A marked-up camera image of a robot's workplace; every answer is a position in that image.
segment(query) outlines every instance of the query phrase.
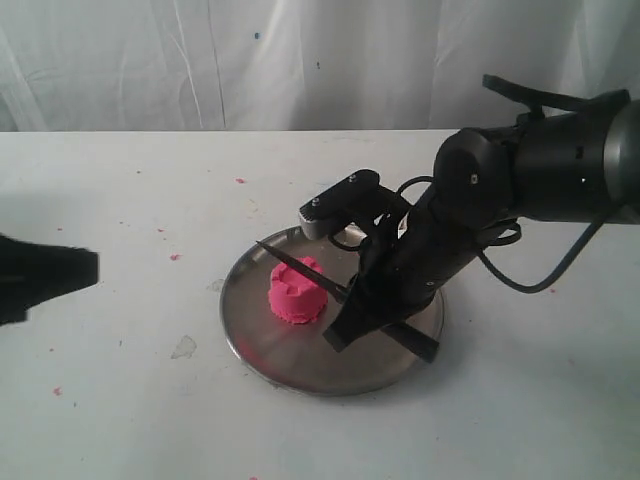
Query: pink dough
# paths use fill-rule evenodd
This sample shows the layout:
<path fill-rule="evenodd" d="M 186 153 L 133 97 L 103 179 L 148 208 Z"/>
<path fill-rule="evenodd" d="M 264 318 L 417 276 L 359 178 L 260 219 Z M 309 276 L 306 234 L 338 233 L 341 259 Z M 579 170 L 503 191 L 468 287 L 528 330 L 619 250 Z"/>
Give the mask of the pink dough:
<path fill-rule="evenodd" d="M 299 258 L 302 263 L 322 273 L 322 267 L 312 257 Z M 317 320 L 328 301 L 327 292 L 311 280 L 280 263 L 271 271 L 269 304 L 271 311 L 289 323 Z"/>

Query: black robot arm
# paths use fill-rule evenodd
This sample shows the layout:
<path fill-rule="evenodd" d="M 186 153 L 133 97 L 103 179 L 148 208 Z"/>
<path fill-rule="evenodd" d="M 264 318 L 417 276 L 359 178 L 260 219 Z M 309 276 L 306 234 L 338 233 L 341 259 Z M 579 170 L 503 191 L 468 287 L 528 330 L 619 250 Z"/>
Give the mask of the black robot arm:
<path fill-rule="evenodd" d="M 580 99 L 492 76 L 484 85 L 529 112 L 511 127 L 467 128 L 448 138 L 433 177 L 416 179 L 432 184 L 415 205 L 365 170 L 300 209 L 311 238 L 332 238 L 350 222 L 367 234 L 347 301 L 325 332 L 337 350 L 426 308 L 437 289 L 476 257 L 510 287 L 535 293 L 559 278 L 602 224 L 638 223 L 640 102 L 626 90 Z M 567 113 L 545 117 L 542 107 Z M 407 230 L 398 238 L 407 213 Z M 525 286 L 484 254 L 520 239 L 518 217 L 590 225 L 549 277 Z"/>

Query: stainless steel plate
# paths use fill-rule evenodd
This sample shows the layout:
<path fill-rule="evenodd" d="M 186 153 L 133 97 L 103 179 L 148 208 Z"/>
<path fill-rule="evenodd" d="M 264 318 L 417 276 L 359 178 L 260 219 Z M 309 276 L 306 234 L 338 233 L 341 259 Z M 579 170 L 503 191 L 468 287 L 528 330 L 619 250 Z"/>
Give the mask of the stainless steel plate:
<path fill-rule="evenodd" d="M 347 228 L 342 235 L 338 239 L 348 244 L 357 244 L 362 238 L 355 227 Z M 358 268 L 356 253 L 338 250 L 326 239 L 308 240 L 300 227 L 263 241 L 296 257 L 315 257 L 324 273 L 343 285 Z M 336 353 L 322 336 L 340 309 L 331 298 L 314 323 L 290 325 L 277 318 L 267 300 L 270 272 L 277 263 L 257 245 L 251 248 L 231 269 L 220 299 L 229 345 L 256 373 L 274 384 L 305 393 L 350 395 L 386 387 L 422 363 L 380 332 Z M 438 292 L 429 308 L 408 323 L 439 339 L 444 323 L 442 294 Z"/>

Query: white tabletop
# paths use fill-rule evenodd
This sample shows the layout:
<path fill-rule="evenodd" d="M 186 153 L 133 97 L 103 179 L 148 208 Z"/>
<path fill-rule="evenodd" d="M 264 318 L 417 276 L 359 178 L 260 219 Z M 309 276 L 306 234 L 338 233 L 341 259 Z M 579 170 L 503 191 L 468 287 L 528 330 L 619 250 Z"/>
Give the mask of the white tabletop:
<path fill-rule="evenodd" d="M 254 240 L 359 168 L 429 174 L 450 133 L 0 134 L 0 232 L 101 255 L 97 286 L 0 328 L 0 478 L 638 478 L 638 227 L 538 295 L 473 262 L 436 362 L 375 394 L 275 389 L 228 348 L 218 287 Z M 532 283 L 583 228 L 489 255 Z"/>

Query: white backdrop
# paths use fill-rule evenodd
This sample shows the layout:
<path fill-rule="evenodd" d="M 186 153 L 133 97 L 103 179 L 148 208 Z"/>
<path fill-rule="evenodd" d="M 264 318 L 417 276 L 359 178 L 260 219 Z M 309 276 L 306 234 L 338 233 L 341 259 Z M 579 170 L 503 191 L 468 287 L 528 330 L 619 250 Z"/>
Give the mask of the white backdrop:
<path fill-rule="evenodd" d="M 508 124 L 493 73 L 640 94 L 637 0 L 0 0 L 0 130 Z"/>

